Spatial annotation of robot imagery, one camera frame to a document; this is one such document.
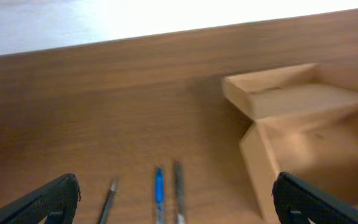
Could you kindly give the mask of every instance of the brown tabletop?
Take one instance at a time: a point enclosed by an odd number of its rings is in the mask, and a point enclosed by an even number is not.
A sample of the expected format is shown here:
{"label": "brown tabletop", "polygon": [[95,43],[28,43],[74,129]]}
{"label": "brown tabletop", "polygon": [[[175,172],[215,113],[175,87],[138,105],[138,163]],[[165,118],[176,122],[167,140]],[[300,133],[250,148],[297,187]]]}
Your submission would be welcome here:
{"label": "brown tabletop", "polygon": [[71,172],[96,223],[119,176],[108,223],[153,223],[163,166],[173,223],[179,159],[188,223],[263,223],[220,81],[306,62],[358,67],[358,10],[0,57],[0,207]]}

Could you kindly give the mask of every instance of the open cardboard box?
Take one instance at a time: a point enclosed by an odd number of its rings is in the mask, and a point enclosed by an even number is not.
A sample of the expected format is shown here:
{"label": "open cardboard box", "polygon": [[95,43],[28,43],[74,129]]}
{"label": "open cardboard box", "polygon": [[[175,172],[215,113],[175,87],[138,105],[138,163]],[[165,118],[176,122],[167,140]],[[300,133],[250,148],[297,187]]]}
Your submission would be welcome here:
{"label": "open cardboard box", "polygon": [[299,65],[226,77],[223,90],[255,121],[240,147],[266,221],[278,221],[281,171],[358,207],[358,69]]}

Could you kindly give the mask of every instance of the gray pen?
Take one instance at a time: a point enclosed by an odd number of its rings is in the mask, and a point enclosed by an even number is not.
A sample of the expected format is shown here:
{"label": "gray pen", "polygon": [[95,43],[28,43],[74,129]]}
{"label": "gray pen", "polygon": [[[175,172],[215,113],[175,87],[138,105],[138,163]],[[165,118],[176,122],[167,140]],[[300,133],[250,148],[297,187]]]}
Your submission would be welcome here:
{"label": "gray pen", "polygon": [[175,170],[175,195],[177,198],[177,224],[185,223],[185,203],[183,196],[183,172],[181,168],[181,163],[175,161],[174,164]]}
{"label": "gray pen", "polygon": [[108,197],[107,197],[106,203],[104,204],[104,209],[103,209],[103,213],[100,217],[99,224],[106,223],[112,201],[114,200],[114,196],[117,193],[117,188],[118,188],[118,179],[115,179],[115,180],[113,180],[111,187],[109,189]]}

